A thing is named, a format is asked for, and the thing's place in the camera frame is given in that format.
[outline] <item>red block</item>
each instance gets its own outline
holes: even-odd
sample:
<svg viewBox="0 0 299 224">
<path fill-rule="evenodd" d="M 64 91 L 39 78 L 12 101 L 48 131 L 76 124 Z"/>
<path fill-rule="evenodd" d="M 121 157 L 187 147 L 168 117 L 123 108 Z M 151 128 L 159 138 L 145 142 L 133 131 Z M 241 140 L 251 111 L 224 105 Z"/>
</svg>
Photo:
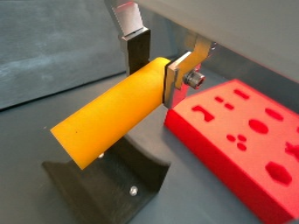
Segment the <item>red block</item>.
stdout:
<svg viewBox="0 0 299 224">
<path fill-rule="evenodd" d="M 188 97 L 164 125 L 264 223 L 299 218 L 299 116 L 239 80 Z"/>
</svg>

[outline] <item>yellow cylinder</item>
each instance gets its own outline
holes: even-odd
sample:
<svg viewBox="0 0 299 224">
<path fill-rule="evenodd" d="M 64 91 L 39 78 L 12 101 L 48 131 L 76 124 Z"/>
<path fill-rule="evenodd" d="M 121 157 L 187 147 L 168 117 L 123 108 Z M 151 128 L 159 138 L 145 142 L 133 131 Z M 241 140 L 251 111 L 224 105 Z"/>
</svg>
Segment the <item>yellow cylinder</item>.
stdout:
<svg viewBox="0 0 299 224">
<path fill-rule="evenodd" d="M 149 62 L 51 129 L 80 169 L 163 103 L 168 62 L 164 58 Z"/>
</svg>

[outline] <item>screw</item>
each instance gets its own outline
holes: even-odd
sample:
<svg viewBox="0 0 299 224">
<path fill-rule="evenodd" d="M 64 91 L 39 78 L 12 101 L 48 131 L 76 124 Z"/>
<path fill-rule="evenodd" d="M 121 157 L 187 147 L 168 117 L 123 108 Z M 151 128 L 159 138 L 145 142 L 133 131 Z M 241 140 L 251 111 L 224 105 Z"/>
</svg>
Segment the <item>screw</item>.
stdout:
<svg viewBox="0 0 299 224">
<path fill-rule="evenodd" d="M 193 89 L 199 89 L 200 84 L 204 82 L 204 75 L 197 71 L 192 70 L 183 76 L 183 82 Z"/>
<path fill-rule="evenodd" d="M 132 186 L 131 187 L 129 194 L 131 194 L 131 196 L 136 196 L 136 194 L 137 194 L 137 188 L 136 188 L 136 186 Z"/>
<path fill-rule="evenodd" d="M 208 53 L 208 57 L 211 56 L 212 52 L 215 51 L 215 49 L 217 48 L 217 43 L 212 42 L 209 45 L 209 53 Z"/>
</svg>

